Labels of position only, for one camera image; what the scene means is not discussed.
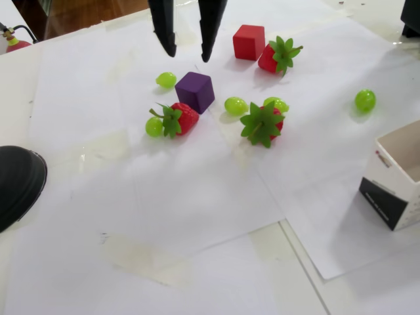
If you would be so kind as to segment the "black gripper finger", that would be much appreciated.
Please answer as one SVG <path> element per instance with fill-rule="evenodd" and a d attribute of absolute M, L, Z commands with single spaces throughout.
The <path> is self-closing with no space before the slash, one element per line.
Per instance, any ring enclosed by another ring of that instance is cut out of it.
<path fill-rule="evenodd" d="M 227 0 L 199 0 L 198 4 L 201 16 L 199 21 L 202 38 L 201 57 L 204 62 L 208 62 L 217 38 Z"/>
<path fill-rule="evenodd" d="M 176 55 L 177 46 L 173 30 L 173 0 L 148 0 L 149 9 L 152 15 L 154 33 L 165 52 L 170 56 Z"/>

